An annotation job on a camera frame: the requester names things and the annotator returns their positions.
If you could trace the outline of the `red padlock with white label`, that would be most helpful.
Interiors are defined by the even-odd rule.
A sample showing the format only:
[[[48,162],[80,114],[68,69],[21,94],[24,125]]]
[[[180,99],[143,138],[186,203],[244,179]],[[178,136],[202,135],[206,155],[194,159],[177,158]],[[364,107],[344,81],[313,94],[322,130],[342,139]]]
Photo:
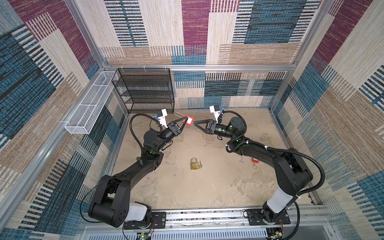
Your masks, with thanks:
[[[174,112],[174,115],[177,116],[178,118],[182,118],[183,123],[185,123],[188,126],[191,126],[193,121],[194,121],[194,118],[191,118],[191,117],[189,117],[187,115],[183,115],[183,114],[181,114],[179,112]]]

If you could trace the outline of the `brass padlock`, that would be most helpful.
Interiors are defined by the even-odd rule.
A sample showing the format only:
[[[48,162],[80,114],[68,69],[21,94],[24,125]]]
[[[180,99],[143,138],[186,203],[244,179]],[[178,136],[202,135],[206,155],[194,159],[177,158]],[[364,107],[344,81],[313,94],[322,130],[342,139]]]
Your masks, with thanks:
[[[192,158],[190,164],[191,164],[191,170],[200,169],[200,163],[196,158]]]

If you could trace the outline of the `small red padlock with key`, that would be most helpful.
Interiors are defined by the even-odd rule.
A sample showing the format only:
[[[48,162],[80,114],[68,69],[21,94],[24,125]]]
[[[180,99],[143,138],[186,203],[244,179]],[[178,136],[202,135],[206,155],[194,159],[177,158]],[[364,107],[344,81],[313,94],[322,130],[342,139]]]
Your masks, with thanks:
[[[253,169],[257,169],[258,168],[259,162],[260,162],[259,160],[255,159],[255,158],[252,158]]]

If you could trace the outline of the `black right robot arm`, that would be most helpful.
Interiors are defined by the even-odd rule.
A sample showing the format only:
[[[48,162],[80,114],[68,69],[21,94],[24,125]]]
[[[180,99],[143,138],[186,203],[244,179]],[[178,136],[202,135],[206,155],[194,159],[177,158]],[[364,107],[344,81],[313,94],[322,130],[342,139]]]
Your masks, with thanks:
[[[219,124],[215,120],[196,121],[194,125],[210,135],[229,138],[227,143],[230,150],[236,154],[263,162],[275,170],[278,188],[263,205],[263,220],[266,224],[273,224],[283,216],[283,211],[289,207],[299,196],[299,192],[313,180],[303,158],[297,151],[289,149],[288,152],[269,150],[265,145],[244,137],[246,124],[240,117],[233,117],[228,125]]]

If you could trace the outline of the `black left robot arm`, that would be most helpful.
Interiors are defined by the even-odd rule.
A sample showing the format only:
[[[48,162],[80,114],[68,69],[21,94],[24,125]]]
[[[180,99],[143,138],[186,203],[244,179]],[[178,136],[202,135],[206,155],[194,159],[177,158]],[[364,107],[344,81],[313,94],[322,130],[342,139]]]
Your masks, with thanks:
[[[133,128],[130,127],[131,134],[141,148],[141,155],[124,171],[113,176],[103,176],[96,185],[95,194],[89,206],[90,218],[113,227],[119,227],[128,220],[132,188],[160,166],[164,157],[162,152],[164,146],[182,133],[189,119],[187,116],[179,118],[169,122],[167,127],[163,128],[159,120],[146,114],[136,114],[131,117],[130,124],[136,117],[141,116],[156,122],[160,130],[150,128],[144,134],[144,142],[141,143]]]

